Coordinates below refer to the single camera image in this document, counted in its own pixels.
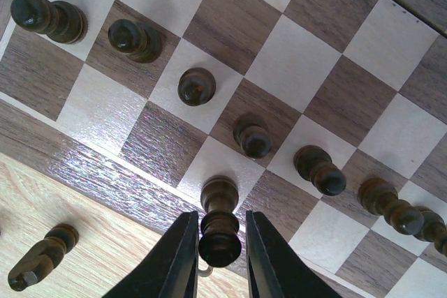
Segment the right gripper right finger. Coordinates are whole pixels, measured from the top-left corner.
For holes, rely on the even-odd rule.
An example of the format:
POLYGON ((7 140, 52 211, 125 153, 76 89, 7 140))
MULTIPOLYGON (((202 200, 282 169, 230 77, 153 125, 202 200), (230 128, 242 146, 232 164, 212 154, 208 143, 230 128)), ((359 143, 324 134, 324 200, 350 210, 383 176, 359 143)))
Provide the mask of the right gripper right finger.
POLYGON ((339 297, 293 251, 260 211, 246 212, 250 297, 339 297))

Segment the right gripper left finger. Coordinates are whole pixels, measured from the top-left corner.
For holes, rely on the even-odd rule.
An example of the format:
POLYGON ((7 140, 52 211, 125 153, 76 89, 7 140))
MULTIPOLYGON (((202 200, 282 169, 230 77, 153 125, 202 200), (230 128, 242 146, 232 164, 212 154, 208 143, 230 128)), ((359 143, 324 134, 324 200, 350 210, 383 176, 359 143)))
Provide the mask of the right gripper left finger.
POLYGON ((141 263, 105 297, 196 297, 198 212, 180 214, 141 263))

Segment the dark pawn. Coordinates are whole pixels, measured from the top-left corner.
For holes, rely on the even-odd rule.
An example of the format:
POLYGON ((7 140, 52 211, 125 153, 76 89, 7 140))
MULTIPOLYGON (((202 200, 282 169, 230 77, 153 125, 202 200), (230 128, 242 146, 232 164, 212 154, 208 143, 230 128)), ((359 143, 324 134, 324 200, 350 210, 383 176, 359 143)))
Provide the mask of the dark pawn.
POLYGON ((423 216, 423 226, 414 237, 420 241, 432 242, 436 250, 446 256, 446 224, 443 218, 424 206, 416 206, 423 216))
POLYGON ((383 216, 386 223, 400 234, 415 235, 422 229, 421 212, 406 200, 399 199, 395 187, 382 178, 364 181, 358 190, 358 201, 370 214, 383 216))
POLYGON ((316 145, 300 148, 293 157, 298 174, 322 194, 336 196, 346 188, 344 173, 332 162, 328 152, 316 145))
POLYGON ((150 25, 118 19, 108 28, 111 46, 140 64, 154 62, 162 51, 161 35, 150 25))
POLYGON ((246 113, 238 117, 233 125, 233 138, 249 158, 263 158, 272 148, 268 125, 257 114, 246 113))
POLYGON ((204 105, 216 91, 216 81, 207 69, 190 68, 183 73, 177 85, 179 99, 188 106, 204 105))

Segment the dark chess piece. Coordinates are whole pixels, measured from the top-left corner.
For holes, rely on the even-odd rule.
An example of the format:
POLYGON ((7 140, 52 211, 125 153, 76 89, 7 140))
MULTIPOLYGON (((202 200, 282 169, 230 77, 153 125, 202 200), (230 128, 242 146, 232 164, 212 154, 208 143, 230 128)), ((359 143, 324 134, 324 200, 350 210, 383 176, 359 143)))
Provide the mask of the dark chess piece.
POLYGON ((88 30, 85 14, 66 1, 13 0, 10 14, 19 27, 56 43, 77 43, 88 30))

